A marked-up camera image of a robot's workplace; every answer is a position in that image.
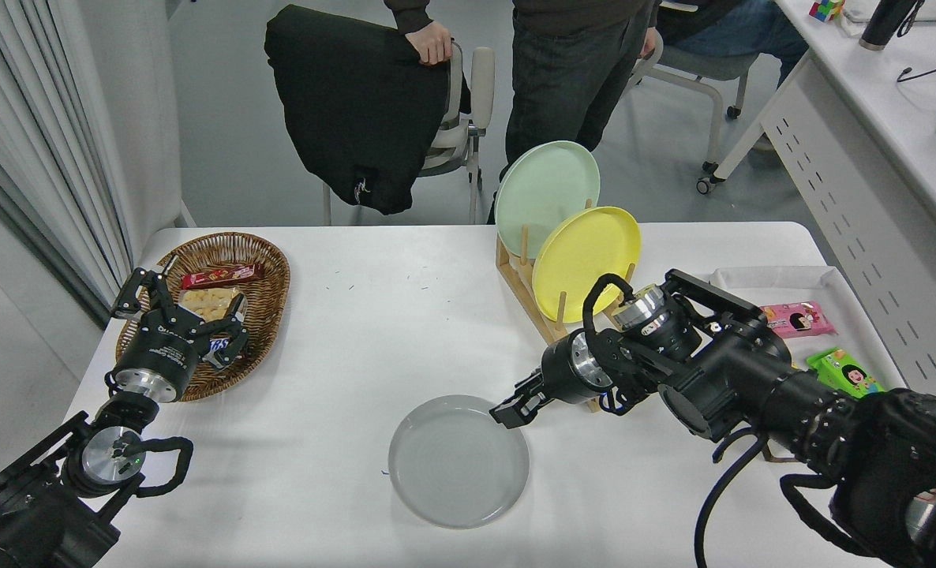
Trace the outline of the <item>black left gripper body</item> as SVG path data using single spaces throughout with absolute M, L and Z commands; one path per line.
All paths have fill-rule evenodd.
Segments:
M 139 330 L 115 366 L 120 391 L 183 391 L 193 377 L 205 340 L 188 342 L 188 332 L 201 326 L 195 314 L 175 314 L 172 323 L 162 314 L 144 314 Z

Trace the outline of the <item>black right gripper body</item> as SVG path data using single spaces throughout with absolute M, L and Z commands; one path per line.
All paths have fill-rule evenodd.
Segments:
M 592 399 L 592 356 L 584 331 L 573 331 L 541 356 L 544 396 L 570 404 Z

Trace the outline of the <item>person's right hand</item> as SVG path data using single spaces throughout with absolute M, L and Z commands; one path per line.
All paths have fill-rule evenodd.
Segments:
M 453 39 L 449 29 L 433 21 L 404 39 L 417 51 L 421 65 L 439 65 L 453 57 Z

